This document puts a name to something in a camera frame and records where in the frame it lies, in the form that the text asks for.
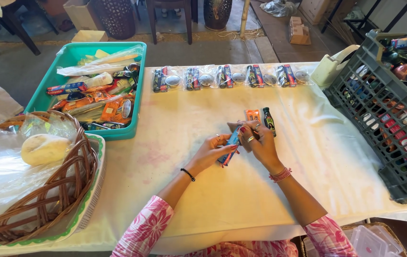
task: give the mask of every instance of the pink floral sleeve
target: pink floral sleeve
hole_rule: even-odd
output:
[[[330,214],[303,227],[321,257],[356,257],[352,244]]]
[[[173,214],[172,207],[166,201],[153,196],[127,228],[111,256],[148,256]]]

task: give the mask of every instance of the teal plastic tray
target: teal plastic tray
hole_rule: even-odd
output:
[[[81,58],[85,58],[85,55],[94,55],[98,49],[107,52],[108,54],[114,54],[123,49],[133,47],[135,45],[143,46],[143,54],[136,58],[141,57],[140,74],[138,75],[137,94],[135,96],[135,104],[133,105],[132,122],[126,128],[120,129],[107,129],[107,130],[93,130],[89,133],[96,134],[103,137],[106,141],[130,139],[135,136],[137,132],[138,113],[140,111],[140,102],[142,99],[143,88],[143,73],[144,63],[146,57],[146,44],[143,42],[96,42],[96,43],[70,43],[64,45],[63,53],[59,54],[50,68],[46,72],[45,76],[40,82],[39,87],[32,96],[31,101],[24,110],[24,112],[33,111],[46,111],[51,104],[52,98],[46,93],[46,88],[54,85],[63,85],[68,78],[56,73],[57,67],[69,67],[76,66],[77,62]]]

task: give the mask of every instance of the green trim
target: green trim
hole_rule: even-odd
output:
[[[86,136],[87,136],[88,138],[96,139],[97,141],[99,141],[99,145],[100,145],[100,147],[99,147],[99,159],[100,159],[100,158],[102,157],[102,149],[103,149],[103,147],[104,147],[104,145],[103,145],[103,143],[102,143],[102,138],[99,138],[99,137],[94,136],[94,135],[91,135],[91,134],[86,134]],[[65,237],[65,236],[67,236],[67,235],[70,233],[70,231],[72,230],[72,228],[75,227],[75,225],[78,223],[78,220],[80,219],[81,213],[83,213],[83,210],[84,210],[85,207],[86,207],[86,202],[89,200],[89,197],[90,197],[90,195],[91,195],[91,192],[92,192],[92,190],[94,189],[94,186],[96,185],[96,184],[95,184],[95,181],[96,181],[97,176],[99,175],[100,168],[101,168],[101,167],[98,167],[97,170],[96,170],[96,175],[94,176],[94,181],[93,181],[91,187],[89,188],[88,193],[86,193],[86,196],[83,198],[83,201],[82,201],[82,204],[81,204],[80,208],[78,209],[78,212],[77,212],[78,215],[75,216],[75,218],[73,219],[73,221],[72,221],[70,227],[69,227],[65,232],[61,233],[60,235],[56,235],[56,236],[50,236],[50,237],[44,237],[44,238],[37,238],[37,239],[28,239],[28,240],[24,240],[24,241],[17,242],[17,243],[13,243],[13,244],[9,244],[9,245],[0,245],[0,247],[1,247],[1,246],[12,247],[12,246],[15,246],[15,245],[17,245],[17,244],[20,244],[20,245],[22,245],[22,246],[25,246],[25,245],[28,245],[28,244],[30,244],[30,243],[40,244],[40,243],[43,243],[43,242],[45,242],[45,241],[47,241],[47,240],[48,240],[48,241],[55,241],[55,240],[57,240],[59,237]]]

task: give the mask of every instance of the cardboard box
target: cardboard box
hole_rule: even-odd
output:
[[[298,45],[311,44],[309,28],[302,24],[300,17],[291,17],[289,21],[289,43]]]
[[[105,30],[94,11],[92,2],[90,0],[69,0],[64,4],[64,9],[77,30]]]
[[[318,25],[326,21],[337,2],[338,0],[303,0],[300,11],[312,25]],[[344,0],[335,16],[346,17],[354,5],[355,0]]]
[[[107,42],[108,36],[105,31],[98,30],[80,30],[73,38],[75,42]]]

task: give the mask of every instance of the white tablecloth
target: white tablecloth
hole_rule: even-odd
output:
[[[311,71],[316,65],[292,68]],[[228,133],[227,121],[263,107],[275,120],[281,161],[340,225],[407,212],[407,205],[389,200],[372,149],[316,85],[155,94],[150,88],[154,70],[145,69],[136,137],[107,143],[107,174],[87,228],[44,246],[0,247],[0,255],[111,251],[149,198],[180,172],[206,137]],[[240,152],[228,167],[214,165],[189,186],[152,253],[184,254],[221,241],[304,234],[267,170],[252,154]]]

